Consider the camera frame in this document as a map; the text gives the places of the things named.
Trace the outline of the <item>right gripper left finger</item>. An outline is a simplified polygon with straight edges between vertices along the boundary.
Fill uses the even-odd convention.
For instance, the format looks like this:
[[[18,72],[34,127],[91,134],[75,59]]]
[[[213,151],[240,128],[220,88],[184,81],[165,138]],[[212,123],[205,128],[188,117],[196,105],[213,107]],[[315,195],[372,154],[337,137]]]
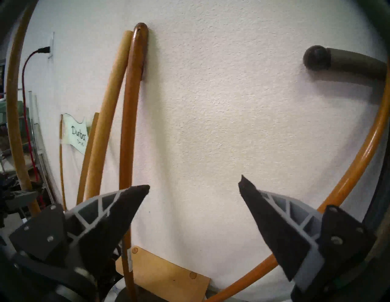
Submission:
[[[69,211],[47,207],[17,228],[9,239],[17,266],[80,268],[100,278],[111,255],[128,231],[149,185],[92,197]]]

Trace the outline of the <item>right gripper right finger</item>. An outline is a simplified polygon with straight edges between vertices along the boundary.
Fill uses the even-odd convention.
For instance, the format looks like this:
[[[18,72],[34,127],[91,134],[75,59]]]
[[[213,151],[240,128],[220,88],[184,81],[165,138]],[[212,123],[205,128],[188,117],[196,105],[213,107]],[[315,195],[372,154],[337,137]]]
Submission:
[[[365,267],[376,236],[336,205],[323,213],[307,204],[257,189],[245,176],[239,192],[260,234],[289,281],[292,293],[329,293]]]

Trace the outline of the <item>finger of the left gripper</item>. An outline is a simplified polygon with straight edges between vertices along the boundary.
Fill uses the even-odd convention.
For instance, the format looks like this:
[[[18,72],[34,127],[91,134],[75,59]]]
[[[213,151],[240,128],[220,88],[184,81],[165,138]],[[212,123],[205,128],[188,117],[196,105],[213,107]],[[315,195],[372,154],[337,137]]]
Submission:
[[[8,192],[5,197],[5,206],[7,211],[15,211],[26,207],[36,200],[39,192],[37,191],[13,191]]]

